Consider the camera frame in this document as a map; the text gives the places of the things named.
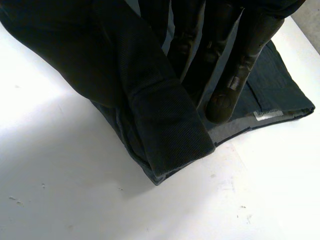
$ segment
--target white tag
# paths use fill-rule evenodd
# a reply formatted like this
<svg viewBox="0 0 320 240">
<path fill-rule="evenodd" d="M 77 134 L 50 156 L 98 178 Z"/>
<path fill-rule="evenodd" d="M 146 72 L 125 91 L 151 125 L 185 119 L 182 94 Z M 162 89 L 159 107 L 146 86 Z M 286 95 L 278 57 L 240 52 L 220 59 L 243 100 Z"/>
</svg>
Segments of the white tag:
<svg viewBox="0 0 320 240">
<path fill-rule="evenodd" d="M 257 121 L 262 121 L 262 120 L 266 120 L 266 119 L 271 119 L 274 117 L 279 117 L 279 116 L 283 116 L 284 113 L 280 110 L 270 110 L 270 111 L 266 111 L 266 112 L 253 112 L 255 119 Z"/>
</svg>

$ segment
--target glove finger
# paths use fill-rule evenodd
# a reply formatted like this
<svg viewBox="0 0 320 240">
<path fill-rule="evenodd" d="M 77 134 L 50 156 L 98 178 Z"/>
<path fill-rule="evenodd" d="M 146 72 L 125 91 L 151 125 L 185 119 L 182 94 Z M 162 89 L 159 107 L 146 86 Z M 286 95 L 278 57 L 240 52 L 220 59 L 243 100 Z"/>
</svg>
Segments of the glove finger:
<svg viewBox="0 0 320 240">
<path fill-rule="evenodd" d="M 202 38 L 182 85 L 198 107 L 243 8 L 225 0 L 205 3 Z"/>
<path fill-rule="evenodd" d="M 204 0 L 172 0 L 174 37 L 168 59 L 181 79 L 185 72 L 198 33 L 198 24 Z"/>
</svg>

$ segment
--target white surface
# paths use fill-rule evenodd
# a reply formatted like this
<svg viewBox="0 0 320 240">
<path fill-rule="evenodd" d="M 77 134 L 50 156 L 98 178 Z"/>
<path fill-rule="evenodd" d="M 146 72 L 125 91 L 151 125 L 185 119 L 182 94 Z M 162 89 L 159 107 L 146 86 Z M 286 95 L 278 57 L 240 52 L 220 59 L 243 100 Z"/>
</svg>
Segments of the white surface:
<svg viewBox="0 0 320 240">
<path fill-rule="evenodd" d="M 291 18 L 273 41 L 319 106 L 320 56 Z M 0 110 L 0 240 L 320 239 L 317 109 L 155 187 L 99 111 L 0 26 Z"/>
</svg>

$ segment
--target dark gray cloth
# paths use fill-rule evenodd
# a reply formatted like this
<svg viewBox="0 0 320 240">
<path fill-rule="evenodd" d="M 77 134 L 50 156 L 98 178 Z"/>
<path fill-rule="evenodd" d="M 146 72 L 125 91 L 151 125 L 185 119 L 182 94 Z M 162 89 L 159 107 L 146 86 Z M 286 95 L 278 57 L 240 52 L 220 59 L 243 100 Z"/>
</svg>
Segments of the dark gray cloth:
<svg viewBox="0 0 320 240">
<path fill-rule="evenodd" d="M 128 2 L 134 10 L 139 12 L 139 7 L 135 0 L 129 0 Z M 163 50 L 166 53 L 168 52 L 173 32 L 174 24 L 171 12 L 169 15 L 167 39 L 163 46 Z M 313 113 L 315 109 L 312 102 L 291 78 L 276 47 L 270 41 L 263 49 L 248 78 L 231 120 L 222 125 L 214 125 L 209 122 L 205 117 L 204 108 L 228 60 L 235 36 L 236 30 L 232 33 L 230 41 L 218 62 L 210 82 L 210 87 L 207 89 L 201 106 L 198 109 L 198 113 L 216 147 L 239 134 L 272 124 L 296 120 Z M 200 39 L 201 32 L 199 32 L 197 44 L 199 44 Z M 133 123 L 130 109 L 128 107 L 110 109 L 94 102 L 93 104 L 116 131 L 131 157 L 142 167 L 145 174 L 155 185 L 159 185 L 165 179 L 185 167 L 185 165 L 181 165 L 163 176 L 155 176 L 148 164 L 148 158 L 145 155 L 146 149 Z M 258 121 L 254 114 L 255 112 L 256 115 L 259 115 L 274 111 L 280 112 L 282 115 Z M 163 151 L 170 154 L 169 149 L 163 149 Z"/>
<path fill-rule="evenodd" d="M 315 108 L 293 82 L 270 42 L 230 122 L 213 125 L 205 119 L 203 109 L 234 36 L 197 112 L 152 30 L 122 0 L 68 0 L 62 5 L 46 0 L 47 4 L 33 8 L 37 2 L 41 1 L 0 0 L 1 23 L 57 69 L 76 91 L 92 100 L 156 185 L 240 133 L 301 118 Z M 139 11 L 136 0 L 128 2 Z M 172 19 L 170 14 L 164 52 L 174 32 Z M 111 100 L 106 93 L 114 91 L 118 82 L 123 101 L 108 108 Z M 270 111 L 281 111 L 282 115 L 259 121 L 255 117 Z"/>
</svg>

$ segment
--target dark fabric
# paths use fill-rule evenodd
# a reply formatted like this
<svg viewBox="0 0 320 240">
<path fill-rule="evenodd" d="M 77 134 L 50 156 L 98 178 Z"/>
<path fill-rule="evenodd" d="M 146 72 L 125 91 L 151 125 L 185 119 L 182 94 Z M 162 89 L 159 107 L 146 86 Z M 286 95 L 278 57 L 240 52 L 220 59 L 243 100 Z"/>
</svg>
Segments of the dark fabric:
<svg viewBox="0 0 320 240">
<path fill-rule="evenodd" d="M 138 0 L 140 16 L 152 27 L 161 46 L 167 36 L 170 0 Z"/>
<path fill-rule="evenodd" d="M 51 5 L 41 5 L 42 8 L 32 11 L 34 17 L 28 20 L 28 14 L 24 15 L 28 13 L 25 5 L 22 8 L 19 5 L 21 1 L 0 0 L 0 21 L 15 38 L 56 68 L 76 91 L 92 100 L 131 157 L 156 185 L 210 154 L 214 145 L 250 129 L 307 116 L 315 108 L 293 82 L 270 42 L 244 87 L 231 121 L 213 125 L 205 119 L 203 109 L 228 59 L 235 36 L 218 62 L 197 113 L 147 24 L 121 0 L 89 2 L 69 1 L 77 4 L 64 3 L 60 8 L 52 1 Z M 138 9 L 136 0 L 129 3 Z M 45 10 L 55 9 L 52 7 L 60 11 L 58 15 L 45 14 Z M 65 14 L 73 9 L 81 11 L 82 17 Z M 169 33 L 173 33 L 173 16 L 169 19 Z M 170 38 L 172 34 L 163 46 L 165 52 Z M 124 93 L 121 105 L 108 108 L 110 99 L 100 95 L 95 85 L 97 82 L 112 86 L 117 81 Z M 86 92 L 86 85 L 93 89 L 91 93 Z M 269 110 L 281 110 L 283 115 L 256 120 L 254 112 Z"/>
<path fill-rule="evenodd" d="M 168 19 L 169 34 L 163 46 L 164 52 L 168 52 L 174 32 L 172 13 L 169 15 Z M 309 101 L 309 99 L 292 80 L 281 56 L 277 52 L 274 44 L 270 41 L 262 50 L 262 53 L 250 74 L 231 120 L 222 125 L 215 125 L 207 120 L 204 113 L 205 105 L 215 89 L 219 77 L 228 60 L 228 56 L 236 36 L 236 30 L 232 33 L 226 50 L 218 62 L 216 71 L 210 81 L 210 86 L 207 89 L 201 106 L 198 109 L 198 113 L 216 147 L 239 134 L 276 123 L 296 120 L 313 113 L 315 109 L 312 102 Z M 199 32 L 197 44 L 199 44 L 200 39 L 201 32 Z M 128 116 L 126 116 L 128 111 L 124 108 L 110 110 L 109 108 L 103 107 L 99 104 L 93 104 L 111 124 L 124 143 L 131 157 L 142 167 L 145 174 L 155 185 L 159 185 L 183 167 L 178 167 L 162 177 L 156 177 L 145 162 L 146 157 L 142 147 L 143 144 L 139 139 L 136 126 L 132 125 L 131 121 L 128 120 Z M 257 121 L 254 112 L 265 113 L 270 110 L 282 111 L 283 115 Z"/>
<path fill-rule="evenodd" d="M 85 26 L 68 31 L 11 20 L 6 6 L 2 1 L 4 27 L 56 68 L 80 94 L 96 103 L 94 92 L 87 94 L 86 87 L 82 92 L 78 85 L 121 84 L 125 96 L 120 107 L 107 110 L 114 113 L 116 121 L 110 124 L 155 183 L 213 152 L 213 142 L 155 35 L 125 1 L 94 0 Z M 100 30 L 98 38 L 93 26 Z M 96 65 L 116 75 L 96 77 L 101 71 Z M 92 79 L 85 78 L 90 75 L 94 75 Z"/>
</svg>

